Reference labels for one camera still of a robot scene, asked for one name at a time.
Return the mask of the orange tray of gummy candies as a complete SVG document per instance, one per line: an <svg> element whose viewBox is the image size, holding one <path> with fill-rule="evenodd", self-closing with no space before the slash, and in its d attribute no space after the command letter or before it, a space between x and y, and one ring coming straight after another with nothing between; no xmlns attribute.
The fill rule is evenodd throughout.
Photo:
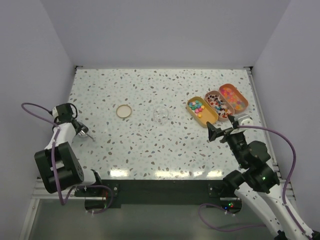
<svg viewBox="0 0 320 240"><path fill-rule="evenodd" d="M219 87L219 92L223 95L226 101L233 107L234 113L239 114L244 112L249 102L241 94L241 92L232 84L226 83Z"/></svg>

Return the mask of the yellow tray of star candies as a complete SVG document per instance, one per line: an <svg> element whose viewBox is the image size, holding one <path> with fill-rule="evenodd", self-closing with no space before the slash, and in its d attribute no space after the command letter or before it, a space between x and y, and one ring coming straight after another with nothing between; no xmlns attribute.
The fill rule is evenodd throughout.
<svg viewBox="0 0 320 240"><path fill-rule="evenodd" d="M186 105L187 111L201 127L206 128L207 122L213 125L218 121L218 114L202 97L194 96Z"/></svg>

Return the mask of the clear glass jar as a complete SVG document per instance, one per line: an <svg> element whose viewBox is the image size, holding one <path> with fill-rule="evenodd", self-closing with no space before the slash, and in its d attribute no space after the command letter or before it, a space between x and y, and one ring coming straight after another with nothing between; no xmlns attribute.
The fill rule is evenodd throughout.
<svg viewBox="0 0 320 240"><path fill-rule="evenodd" d="M157 106L153 110L153 120L163 126L169 119L169 111L164 106Z"/></svg>

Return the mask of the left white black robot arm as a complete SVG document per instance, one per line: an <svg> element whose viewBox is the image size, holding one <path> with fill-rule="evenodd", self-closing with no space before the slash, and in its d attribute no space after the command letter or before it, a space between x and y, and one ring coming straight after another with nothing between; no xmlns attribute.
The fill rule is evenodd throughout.
<svg viewBox="0 0 320 240"><path fill-rule="evenodd" d="M34 155L45 189L56 193L56 179L63 191L72 186L86 186L92 196L99 196L104 190L99 173L84 169L72 149L76 136L89 137L89 128L77 120L78 109L72 103L64 103L52 109L53 136L49 144Z"/></svg>

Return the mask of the metal scoop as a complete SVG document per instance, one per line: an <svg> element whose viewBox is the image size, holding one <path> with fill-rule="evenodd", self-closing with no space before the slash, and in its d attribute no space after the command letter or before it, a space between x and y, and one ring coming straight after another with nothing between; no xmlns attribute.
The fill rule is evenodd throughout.
<svg viewBox="0 0 320 240"><path fill-rule="evenodd" d="M96 141L96 139L90 134L90 131L87 127L83 127L77 135L81 138L89 138L93 142Z"/></svg>

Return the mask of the round wooden jar lid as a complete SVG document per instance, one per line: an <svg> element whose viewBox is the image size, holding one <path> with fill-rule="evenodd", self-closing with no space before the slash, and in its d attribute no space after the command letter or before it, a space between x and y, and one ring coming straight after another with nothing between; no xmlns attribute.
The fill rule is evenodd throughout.
<svg viewBox="0 0 320 240"><path fill-rule="evenodd" d="M127 104L122 104L116 109L116 115L119 118L125 119L132 114L132 108Z"/></svg>

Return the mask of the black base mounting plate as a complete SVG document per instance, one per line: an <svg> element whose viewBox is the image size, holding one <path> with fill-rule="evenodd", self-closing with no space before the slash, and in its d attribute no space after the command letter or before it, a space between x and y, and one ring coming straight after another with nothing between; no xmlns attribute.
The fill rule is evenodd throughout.
<svg viewBox="0 0 320 240"><path fill-rule="evenodd" d="M101 187L77 189L75 196L84 198L86 210L101 210L122 205L201 205L213 204L238 213L242 201L225 189L222 180L101 180Z"/></svg>

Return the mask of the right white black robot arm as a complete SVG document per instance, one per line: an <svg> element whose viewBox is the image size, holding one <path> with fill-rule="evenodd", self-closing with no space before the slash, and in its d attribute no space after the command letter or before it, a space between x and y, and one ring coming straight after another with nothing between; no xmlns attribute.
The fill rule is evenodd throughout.
<svg viewBox="0 0 320 240"><path fill-rule="evenodd" d="M220 138L227 143L243 172L234 170L223 178L223 192L237 196L260 218L276 240L318 240L320 233L312 230L299 216L286 195L287 184L281 185L277 173L268 165L271 159L265 143L248 143L244 132L254 129L247 114L228 116L231 127L216 128L207 122L208 140Z"/></svg>

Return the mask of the aluminium frame rail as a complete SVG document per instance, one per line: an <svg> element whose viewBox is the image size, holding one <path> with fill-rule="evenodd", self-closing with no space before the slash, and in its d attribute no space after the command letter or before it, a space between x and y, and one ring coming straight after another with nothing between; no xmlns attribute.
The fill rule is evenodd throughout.
<svg viewBox="0 0 320 240"><path fill-rule="evenodd" d="M31 194L30 204L22 225L19 240L28 240L30 238L41 200L59 200L59 196L58 193L48 193L48 191L45 189L43 181L37 177Z"/></svg>

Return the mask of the pink tray of lollipops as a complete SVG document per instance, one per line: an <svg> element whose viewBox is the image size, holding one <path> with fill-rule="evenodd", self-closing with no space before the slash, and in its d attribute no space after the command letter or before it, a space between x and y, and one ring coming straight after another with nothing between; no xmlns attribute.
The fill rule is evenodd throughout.
<svg viewBox="0 0 320 240"><path fill-rule="evenodd" d="M204 100L217 113L220 122L228 121L228 116L234 115L235 110L225 97L217 90L205 94Z"/></svg>

